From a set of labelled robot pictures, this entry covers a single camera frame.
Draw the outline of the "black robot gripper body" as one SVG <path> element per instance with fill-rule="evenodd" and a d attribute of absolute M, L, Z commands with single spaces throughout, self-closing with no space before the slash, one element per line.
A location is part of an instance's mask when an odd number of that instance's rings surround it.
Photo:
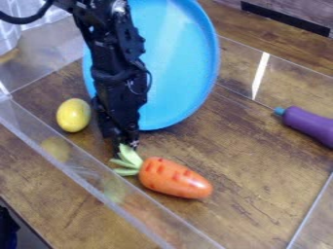
<path fill-rule="evenodd" d="M 105 136 L 131 136 L 139 130 L 139 109 L 147 102 L 149 72 L 130 69 L 117 75 L 91 69 L 94 105 Z"/>

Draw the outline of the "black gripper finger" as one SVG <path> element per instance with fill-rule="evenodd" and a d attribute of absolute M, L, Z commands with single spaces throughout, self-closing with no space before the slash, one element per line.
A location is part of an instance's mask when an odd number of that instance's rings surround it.
<path fill-rule="evenodd" d="M 119 145 L 127 145 L 131 149 L 137 149 L 139 145 L 139 128 L 131 126 L 129 129 L 114 129 L 114 149 L 119 152 Z"/>

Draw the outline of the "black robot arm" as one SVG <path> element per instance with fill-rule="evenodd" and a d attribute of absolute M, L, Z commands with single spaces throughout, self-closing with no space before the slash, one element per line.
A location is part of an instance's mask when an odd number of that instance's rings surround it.
<path fill-rule="evenodd" d="M 72 14 L 90 50 L 101 132 L 117 146 L 135 148 L 153 75 L 141 60 L 146 39 L 133 23 L 127 0 L 55 0 L 55 5 Z"/>

